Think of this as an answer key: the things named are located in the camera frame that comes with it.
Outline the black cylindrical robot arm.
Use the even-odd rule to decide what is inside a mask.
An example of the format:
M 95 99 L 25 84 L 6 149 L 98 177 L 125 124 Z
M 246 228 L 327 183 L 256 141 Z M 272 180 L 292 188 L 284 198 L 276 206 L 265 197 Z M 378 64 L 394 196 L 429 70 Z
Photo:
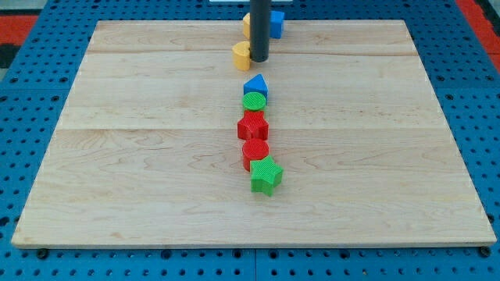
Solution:
M 254 62 L 269 58 L 270 13 L 270 0 L 250 1 L 250 55 Z

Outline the yellow block behind arm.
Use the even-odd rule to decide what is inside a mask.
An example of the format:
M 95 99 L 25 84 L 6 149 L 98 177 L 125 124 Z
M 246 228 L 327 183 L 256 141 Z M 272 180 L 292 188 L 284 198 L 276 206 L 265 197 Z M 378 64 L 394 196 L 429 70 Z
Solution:
M 250 28 L 250 19 L 251 19 L 251 15 L 249 12 L 247 12 L 245 14 L 245 16 L 243 17 L 242 19 L 242 23 L 243 23 L 243 35 L 247 38 L 247 39 L 250 39 L 251 37 L 251 28 Z

